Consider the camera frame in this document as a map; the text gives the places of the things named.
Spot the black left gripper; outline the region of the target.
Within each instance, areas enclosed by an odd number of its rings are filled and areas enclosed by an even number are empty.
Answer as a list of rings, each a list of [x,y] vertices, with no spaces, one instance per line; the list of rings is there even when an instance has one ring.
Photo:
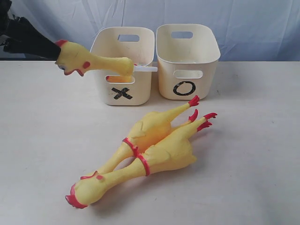
[[[46,59],[57,59],[61,48],[43,36],[25,19],[10,18],[12,1],[0,1],[0,46],[6,53],[32,54]]]

